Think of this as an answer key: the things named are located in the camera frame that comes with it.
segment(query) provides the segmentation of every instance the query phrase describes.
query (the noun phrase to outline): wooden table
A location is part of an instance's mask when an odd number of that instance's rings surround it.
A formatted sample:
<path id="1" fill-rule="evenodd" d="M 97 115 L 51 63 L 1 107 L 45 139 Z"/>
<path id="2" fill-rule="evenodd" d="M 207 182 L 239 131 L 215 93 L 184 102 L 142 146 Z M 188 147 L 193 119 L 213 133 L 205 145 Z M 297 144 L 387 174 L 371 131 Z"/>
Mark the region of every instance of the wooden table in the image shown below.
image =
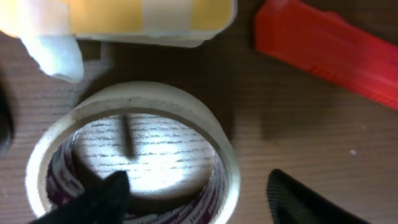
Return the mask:
<path id="1" fill-rule="evenodd" d="M 242 173 L 230 223 L 272 223 L 265 188 L 274 168 L 370 222 L 396 223 L 398 112 L 255 52 L 252 19 L 262 2 L 239 1 L 234 24 L 196 49 L 81 41 L 78 85 L 45 76 L 20 40 L 0 35 L 0 84 L 16 124 L 0 157 L 0 223 L 34 218 L 25 166 L 42 133 L 87 96 L 133 80 L 179 87 L 220 120 Z M 398 44 L 396 0 L 305 2 Z"/>

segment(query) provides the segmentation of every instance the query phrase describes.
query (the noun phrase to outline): red plastic object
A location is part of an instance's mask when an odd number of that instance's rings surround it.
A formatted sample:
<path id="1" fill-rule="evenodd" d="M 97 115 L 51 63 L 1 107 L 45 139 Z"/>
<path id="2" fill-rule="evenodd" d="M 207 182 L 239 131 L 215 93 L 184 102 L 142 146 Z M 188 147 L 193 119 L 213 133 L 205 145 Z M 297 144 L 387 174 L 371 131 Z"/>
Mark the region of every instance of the red plastic object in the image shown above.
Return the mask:
<path id="1" fill-rule="evenodd" d="M 398 47 L 298 0 L 267 0 L 254 30 L 256 50 L 398 110 Z"/>

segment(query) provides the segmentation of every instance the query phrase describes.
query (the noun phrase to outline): yellow and white container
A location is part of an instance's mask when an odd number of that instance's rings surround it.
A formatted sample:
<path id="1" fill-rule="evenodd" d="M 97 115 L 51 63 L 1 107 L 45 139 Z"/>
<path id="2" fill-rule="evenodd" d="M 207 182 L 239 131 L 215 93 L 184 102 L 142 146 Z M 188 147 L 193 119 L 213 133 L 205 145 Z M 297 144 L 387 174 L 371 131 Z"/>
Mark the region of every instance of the yellow and white container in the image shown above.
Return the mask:
<path id="1" fill-rule="evenodd" d="M 0 30 L 21 38 L 42 70 L 54 75 L 53 72 L 60 69 L 57 67 L 62 67 L 59 62 L 52 67 L 40 61 L 45 63 L 60 59 L 51 54 L 56 46 L 59 49 L 54 53 L 71 47 L 76 51 L 75 37 L 196 47 L 232 23 L 236 15 L 236 1 L 0 0 Z M 80 63 L 81 55 L 70 53 L 62 60 Z M 58 72 L 62 75 L 60 78 L 70 82 L 78 82 L 83 76 L 71 77 L 65 72 L 68 71 Z"/>

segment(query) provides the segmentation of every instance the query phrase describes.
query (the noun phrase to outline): roll of tape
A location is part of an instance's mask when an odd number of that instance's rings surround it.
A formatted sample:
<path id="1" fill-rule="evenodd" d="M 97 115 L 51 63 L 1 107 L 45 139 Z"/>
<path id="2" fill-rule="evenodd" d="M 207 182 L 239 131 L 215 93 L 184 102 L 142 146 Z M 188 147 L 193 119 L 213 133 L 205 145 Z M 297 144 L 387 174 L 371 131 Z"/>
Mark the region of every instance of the roll of tape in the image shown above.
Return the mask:
<path id="1" fill-rule="evenodd" d="M 26 169 L 25 187 L 36 216 L 40 217 L 52 208 L 46 176 L 53 154 L 63 142 L 92 121 L 128 113 L 161 115 L 193 128 L 213 146 L 220 162 L 216 163 L 215 175 L 202 193 L 187 206 L 125 223 L 226 223 L 238 202 L 241 181 L 232 145 L 217 119 L 201 101 L 172 86 L 151 82 L 122 83 L 105 88 L 47 130 L 30 155 Z"/>

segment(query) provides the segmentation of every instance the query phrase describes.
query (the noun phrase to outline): wooden surface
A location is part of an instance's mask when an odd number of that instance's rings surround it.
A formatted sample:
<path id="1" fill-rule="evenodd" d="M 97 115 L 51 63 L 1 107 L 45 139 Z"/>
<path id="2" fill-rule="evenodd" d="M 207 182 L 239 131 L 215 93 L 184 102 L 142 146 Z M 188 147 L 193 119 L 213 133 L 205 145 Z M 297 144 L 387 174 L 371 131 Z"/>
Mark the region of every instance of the wooden surface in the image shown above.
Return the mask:
<path id="1" fill-rule="evenodd" d="M 396 0 L 306 2 L 398 44 Z M 370 222 L 397 223 L 398 112 L 253 51 L 261 4 L 239 1 L 234 24 L 197 49 L 82 41 L 86 75 L 78 85 L 45 76 L 19 40 L 0 35 L 0 84 L 16 123 L 0 157 L 0 223 L 34 218 L 25 165 L 42 133 L 85 97 L 132 80 L 179 87 L 220 120 L 243 177 L 230 223 L 272 223 L 265 188 L 274 168 Z"/>

